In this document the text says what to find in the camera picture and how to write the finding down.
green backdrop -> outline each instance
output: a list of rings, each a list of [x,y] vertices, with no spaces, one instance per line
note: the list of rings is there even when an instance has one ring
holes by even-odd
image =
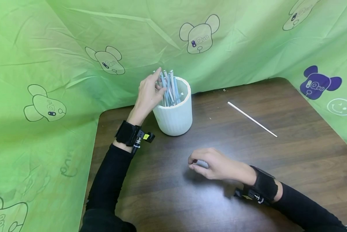
[[[159,66],[287,78],[347,142],[347,0],[1,0],[0,231],[77,231],[98,117]]]

black sleeve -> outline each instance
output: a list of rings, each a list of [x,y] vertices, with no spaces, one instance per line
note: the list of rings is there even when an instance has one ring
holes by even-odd
[[[298,224],[304,230],[311,230],[319,227],[337,227],[347,231],[340,220],[316,202],[282,183],[282,198],[272,204],[272,207],[283,213],[292,222]]]
[[[136,231],[114,214],[132,158],[131,153],[110,145],[92,183],[80,231]]]

right hand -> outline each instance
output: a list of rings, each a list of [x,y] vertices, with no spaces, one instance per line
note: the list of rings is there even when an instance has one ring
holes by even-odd
[[[161,70],[161,68],[158,68],[155,73],[150,74],[140,82],[139,94],[127,122],[130,120],[131,122],[129,123],[133,125],[141,125],[147,115],[163,99],[163,95],[167,88],[160,88],[155,84]]]
[[[196,165],[198,160],[208,168]],[[189,168],[211,180],[232,179],[245,185],[254,185],[256,172],[245,163],[231,160],[215,148],[196,149],[188,158]]]

brown table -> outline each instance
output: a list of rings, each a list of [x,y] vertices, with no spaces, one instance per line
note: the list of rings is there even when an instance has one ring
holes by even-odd
[[[138,231],[301,231],[276,210],[232,197],[239,183],[207,180],[187,166],[200,147],[215,147],[233,159],[273,174],[347,224],[347,145],[282,78],[197,93],[193,125],[184,135],[153,132],[127,173],[116,214]],[[227,105],[230,101],[278,138]],[[87,194],[120,122],[132,107],[100,116]]]

white cup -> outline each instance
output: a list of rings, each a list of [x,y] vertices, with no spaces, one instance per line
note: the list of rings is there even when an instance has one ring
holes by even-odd
[[[181,103],[171,107],[157,105],[153,109],[159,129],[170,136],[184,134],[193,122],[190,86],[183,78],[176,77],[176,82],[179,94],[183,93],[180,97]]]

